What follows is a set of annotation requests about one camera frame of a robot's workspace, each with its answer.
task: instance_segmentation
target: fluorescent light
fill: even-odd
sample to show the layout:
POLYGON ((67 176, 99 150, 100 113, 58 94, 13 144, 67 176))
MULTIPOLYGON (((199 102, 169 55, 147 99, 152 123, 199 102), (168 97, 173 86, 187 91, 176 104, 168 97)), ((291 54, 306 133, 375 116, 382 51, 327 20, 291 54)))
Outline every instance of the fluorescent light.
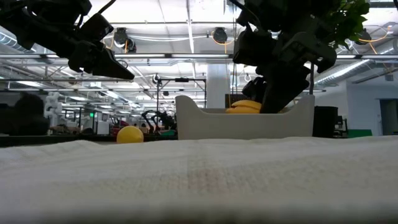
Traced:
POLYGON ((172 54, 172 58, 229 58, 228 54, 172 54))
POLYGON ((112 92, 112 91, 107 91, 106 94, 108 96, 112 97, 112 98, 115 98, 115 99, 119 98, 119 96, 116 93, 112 92))
POLYGON ((151 100, 152 98, 150 96, 137 96, 137 100, 151 100))
POLYGON ((39 89, 33 88, 18 88, 18 89, 7 89, 8 91, 40 91, 39 89))
POLYGON ((313 92, 314 92, 314 93, 324 93, 324 92, 326 92, 326 90, 313 90, 313 92))
POLYGON ((74 89, 44 89, 44 91, 75 91, 74 89))
POLYGON ((131 85, 133 88, 139 88, 139 84, 136 82, 132 82, 131 85))
POLYGON ((156 107, 156 103, 144 103, 142 105, 145 107, 147 107, 147 106, 155 106, 156 107))
POLYGON ((24 85, 29 85, 32 87, 41 87, 42 85, 38 84, 37 82, 30 82, 30 81, 19 81, 18 83, 24 84, 24 85))
POLYGON ((398 59, 397 55, 363 55, 362 59, 398 59))
POLYGON ((107 89, 76 89, 77 91, 108 91, 107 89))
POLYGON ((141 106, 135 103, 131 103, 130 106, 132 106, 133 108, 140 108, 141 106))
POLYGON ((116 54, 116 58, 164 58, 164 54, 116 54))
MULTIPOLYGON (((193 99, 193 101, 206 101, 205 99, 193 99)), ((164 102, 164 101, 175 101, 175 99, 159 99, 159 102, 164 102)))
POLYGON ((79 97, 79 96, 69 96, 69 98, 78 100, 78 101, 86 101, 87 99, 84 97, 79 97))
POLYGON ((390 52, 390 51, 392 51, 392 50, 394 50, 394 48, 391 48, 391 49, 389 49, 389 50, 383 51, 383 52, 381 52, 380 54, 386 54, 386 53, 388 53, 388 52, 390 52))
POLYGON ((337 55, 337 59, 355 58, 355 55, 337 55))

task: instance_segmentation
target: metal frame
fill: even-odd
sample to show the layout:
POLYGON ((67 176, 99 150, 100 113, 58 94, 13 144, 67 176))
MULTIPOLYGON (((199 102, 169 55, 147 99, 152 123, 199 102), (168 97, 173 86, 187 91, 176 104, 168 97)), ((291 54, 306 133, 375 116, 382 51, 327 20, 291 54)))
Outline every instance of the metal frame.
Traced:
MULTIPOLYGON (((146 59, 146 58, 182 58, 182 59, 230 59, 233 54, 115 54, 120 59, 146 59)), ((55 54, 0 54, 1 59, 58 59, 55 54)), ((337 55, 339 60, 361 59, 398 59, 398 55, 337 55)))

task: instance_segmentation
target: yellow ball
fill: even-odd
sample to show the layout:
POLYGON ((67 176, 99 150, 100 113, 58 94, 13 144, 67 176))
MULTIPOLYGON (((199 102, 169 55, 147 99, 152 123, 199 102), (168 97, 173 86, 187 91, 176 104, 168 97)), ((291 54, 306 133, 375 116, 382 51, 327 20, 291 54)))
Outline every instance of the yellow ball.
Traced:
POLYGON ((134 126, 127 126, 118 132, 116 142, 118 144, 144 142, 144 134, 134 126))

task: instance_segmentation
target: ventilation duct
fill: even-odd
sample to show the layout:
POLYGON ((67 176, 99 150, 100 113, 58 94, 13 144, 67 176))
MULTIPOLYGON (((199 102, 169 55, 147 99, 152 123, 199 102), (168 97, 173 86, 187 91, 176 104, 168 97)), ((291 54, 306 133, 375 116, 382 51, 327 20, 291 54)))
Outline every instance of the ventilation duct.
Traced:
MULTIPOLYGON (((398 53, 398 39, 392 39, 381 46, 376 48, 378 54, 397 54, 398 53)), ((372 50, 366 52, 366 54, 374 54, 372 50)), ((314 82, 316 85, 332 85, 337 84, 347 78, 351 78, 357 74, 369 70, 369 68, 375 68, 380 65, 376 65, 373 60, 362 60, 359 62, 351 63, 348 65, 340 65, 323 72, 317 77, 314 82)))
POLYGON ((393 0, 368 0, 371 8, 396 8, 393 0))
POLYGON ((27 49, 23 48, 23 46, 18 44, 16 39, 9 37, 8 35, 3 34, 2 32, 0 32, 0 44, 4 44, 8 47, 12 47, 13 49, 16 49, 16 50, 26 53, 26 54, 33 54, 36 52, 35 49, 27 50, 27 49))

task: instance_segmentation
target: leaves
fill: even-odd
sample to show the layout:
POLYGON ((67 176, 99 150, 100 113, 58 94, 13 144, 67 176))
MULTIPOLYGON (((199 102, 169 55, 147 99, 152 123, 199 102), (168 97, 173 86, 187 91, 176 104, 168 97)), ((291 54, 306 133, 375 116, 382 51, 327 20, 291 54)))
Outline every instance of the leaves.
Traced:
POLYGON ((369 8, 370 5, 366 0, 342 0, 340 1, 340 7, 329 7, 329 11, 319 16, 319 18, 330 26, 334 33, 323 39, 323 41, 327 43, 334 42, 333 48, 343 45, 348 49, 345 40, 359 40, 358 33, 362 32, 363 22, 367 20, 362 15, 367 14, 369 8))

